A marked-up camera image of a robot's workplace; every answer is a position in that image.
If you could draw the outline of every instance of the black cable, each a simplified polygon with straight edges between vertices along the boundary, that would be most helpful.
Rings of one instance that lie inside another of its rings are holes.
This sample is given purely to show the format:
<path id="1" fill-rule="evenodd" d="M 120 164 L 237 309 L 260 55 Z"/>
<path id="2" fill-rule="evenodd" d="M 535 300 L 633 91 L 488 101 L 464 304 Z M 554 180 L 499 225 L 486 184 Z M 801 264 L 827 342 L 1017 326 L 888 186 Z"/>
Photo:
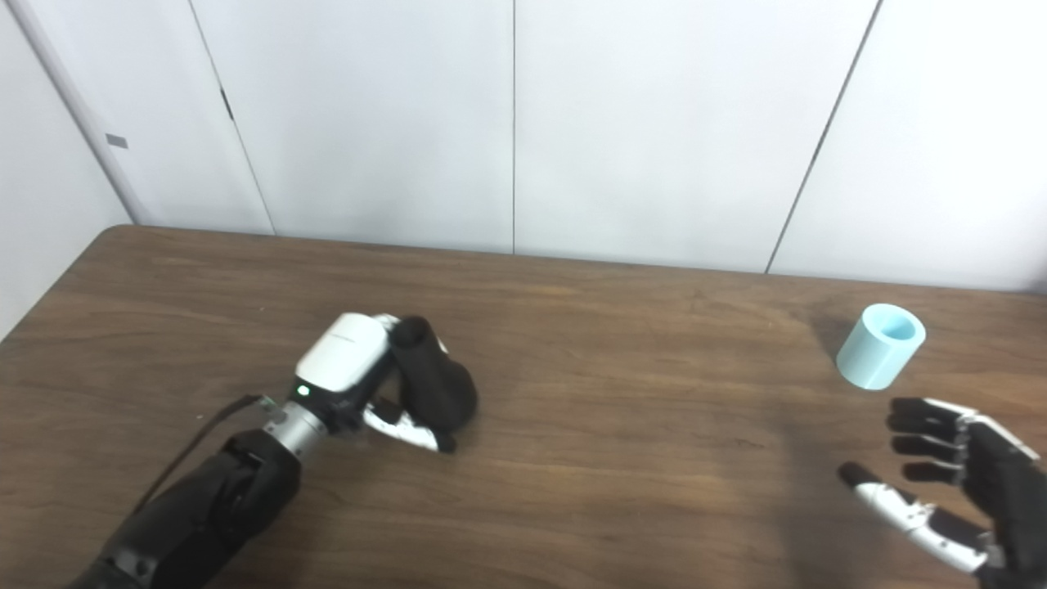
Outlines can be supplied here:
<path id="1" fill-rule="evenodd" d="M 171 465 L 168 465 L 168 468 L 164 469 L 162 473 L 160 473 L 160 476 L 157 477 L 155 481 L 153 481 L 153 484 L 150 485 L 149 490 L 146 492 L 146 495 L 141 496 L 141 499 L 139 499 L 138 503 L 134 506 L 134 509 L 131 512 L 131 515 L 133 516 L 137 514 L 138 512 L 141 511 L 142 507 L 146 506 L 147 503 L 149 503 L 149 500 L 153 498 L 153 494 L 156 493 L 156 490 L 160 489 L 160 485 L 163 484 L 163 481 L 168 480 L 168 477 L 171 476 L 171 473 L 175 472 L 175 469 L 177 469 L 178 466 L 182 463 L 182 460 L 185 460 L 185 457 L 188 456 L 190 453 L 193 452 L 197 446 L 199 446 L 199 444 L 203 440 L 203 438 L 205 438 L 207 434 L 209 434 L 210 431 L 215 429 L 216 426 L 218 426 L 222 422 L 225 422 L 226 420 L 229 418 L 230 415 L 240 411 L 241 409 L 254 405 L 261 399 L 262 399 L 261 395 L 244 395 L 239 400 L 225 406 L 218 413 L 216 413 L 214 417 L 211 417 L 206 424 L 203 425 L 202 428 L 200 428 L 200 431 L 197 432 L 197 435 L 193 436 L 193 439 L 190 440 L 190 444 L 181 451 L 181 453 L 178 454 L 178 456 L 175 457 L 175 459 L 171 462 Z"/>

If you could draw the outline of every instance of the black robot arm segment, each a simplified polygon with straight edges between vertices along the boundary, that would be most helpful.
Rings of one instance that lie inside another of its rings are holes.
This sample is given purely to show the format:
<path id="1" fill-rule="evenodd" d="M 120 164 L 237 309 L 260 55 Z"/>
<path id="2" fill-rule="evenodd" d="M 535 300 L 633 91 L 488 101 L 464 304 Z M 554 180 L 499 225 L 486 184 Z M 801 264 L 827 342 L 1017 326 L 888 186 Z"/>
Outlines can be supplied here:
<path id="1" fill-rule="evenodd" d="M 202 587 L 298 491 L 302 466 L 262 432 L 215 456 L 131 515 L 73 589 Z"/>
<path id="2" fill-rule="evenodd" d="M 397 368 L 404 407 L 375 399 Z M 262 429 L 232 436 L 215 456 L 149 500 L 151 489 L 69 587 L 202 587 L 291 501 L 302 460 L 322 438 L 366 425 L 416 446 L 451 452 L 450 432 L 471 418 L 476 391 L 425 320 L 346 314 L 298 363 L 288 402 L 279 408 L 269 404 L 271 420 Z"/>

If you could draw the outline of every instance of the robotic finger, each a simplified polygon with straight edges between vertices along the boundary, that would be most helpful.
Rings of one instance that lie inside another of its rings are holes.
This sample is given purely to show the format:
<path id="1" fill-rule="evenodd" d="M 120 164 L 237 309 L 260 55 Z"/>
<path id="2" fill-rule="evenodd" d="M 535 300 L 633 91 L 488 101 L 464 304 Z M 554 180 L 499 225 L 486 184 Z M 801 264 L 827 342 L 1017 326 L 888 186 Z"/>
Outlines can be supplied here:
<path id="1" fill-rule="evenodd" d="M 966 458 L 971 438 L 980 435 L 993 459 L 1012 458 L 1031 462 L 1040 455 L 1018 439 L 996 420 L 982 414 L 977 409 L 963 407 L 938 400 L 900 398 L 891 401 L 891 414 L 887 417 L 887 428 L 894 433 L 911 434 L 899 436 L 911 439 L 913 435 L 927 445 L 949 447 L 961 451 L 946 456 L 949 462 L 959 465 Z M 900 454 L 928 454 L 931 452 L 901 452 Z"/>
<path id="2" fill-rule="evenodd" d="M 391 438 L 426 450 L 451 454 L 458 448 L 454 438 L 443 432 L 419 426 L 402 407 L 387 400 L 369 404 L 363 411 L 363 424 Z"/>
<path id="3" fill-rule="evenodd" d="M 913 543 L 953 568 L 975 574 L 989 559 L 992 535 L 967 520 L 912 493 L 895 489 L 855 462 L 838 471 L 840 478 L 891 526 Z"/>

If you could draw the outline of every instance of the black fingertip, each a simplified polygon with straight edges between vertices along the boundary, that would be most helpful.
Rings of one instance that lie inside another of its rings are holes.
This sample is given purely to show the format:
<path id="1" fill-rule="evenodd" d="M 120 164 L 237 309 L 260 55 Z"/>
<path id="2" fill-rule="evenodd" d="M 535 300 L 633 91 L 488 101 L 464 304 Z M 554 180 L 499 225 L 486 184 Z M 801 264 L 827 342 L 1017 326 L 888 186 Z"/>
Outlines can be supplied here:
<path id="1" fill-rule="evenodd" d="M 400 348 L 414 348 L 421 345 L 431 331 L 425 318 L 408 317 L 396 324 L 389 333 L 389 341 Z"/>
<path id="2" fill-rule="evenodd" d="M 432 437 L 437 439 L 437 452 L 441 454 L 454 454 L 458 450 L 458 441 L 449 434 L 432 432 Z"/>
<path id="3" fill-rule="evenodd" d="M 379 399 L 378 402 L 371 407 L 371 412 L 375 414 L 375 417 L 378 417 L 382 422 L 389 425 L 398 423 L 400 421 L 400 416 L 403 415 L 403 409 L 401 409 L 400 406 L 384 399 Z"/>
<path id="4" fill-rule="evenodd" d="M 923 426 L 921 421 L 913 420 L 905 415 L 898 415 L 892 413 L 884 420 L 884 424 L 887 425 L 887 429 L 899 434 L 913 434 L 916 433 L 914 430 L 918 430 Z"/>
<path id="5" fill-rule="evenodd" d="M 985 564 L 975 569 L 974 572 L 971 573 L 971 576 L 974 576 L 979 583 L 981 583 L 979 587 L 992 587 L 989 583 L 993 583 L 999 574 L 1000 569 L 989 565 L 988 561 L 985 561 Z"/>
<path id="6" fill-rule="evenodd" d="M 879 477 L 857 462 L 844 462 L 837 469 L 837 475 L 851 489 L 864 483 L 883 482 Z"/>

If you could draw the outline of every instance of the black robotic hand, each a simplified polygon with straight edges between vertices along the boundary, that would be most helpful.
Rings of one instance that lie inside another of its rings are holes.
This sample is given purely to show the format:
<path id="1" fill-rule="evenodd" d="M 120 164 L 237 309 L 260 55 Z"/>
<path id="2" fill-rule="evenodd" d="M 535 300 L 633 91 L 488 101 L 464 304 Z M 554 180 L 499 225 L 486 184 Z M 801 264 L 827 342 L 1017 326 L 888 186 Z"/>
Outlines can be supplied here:
<path id="1" fill-rule="evenodd" d="M 854 494 L 984 589 L 1047 588 L 1047 476 L 1035 466 L 1040 456 L 990 417 L 936 400 L 893 400 L 887 427 L 900 434 L 892 439 L 895 452 L 931 458 L 906 465 L 908 480 L 959 486 L 993 520 L 993 530 L 848 462 L 840 477 Z"/>

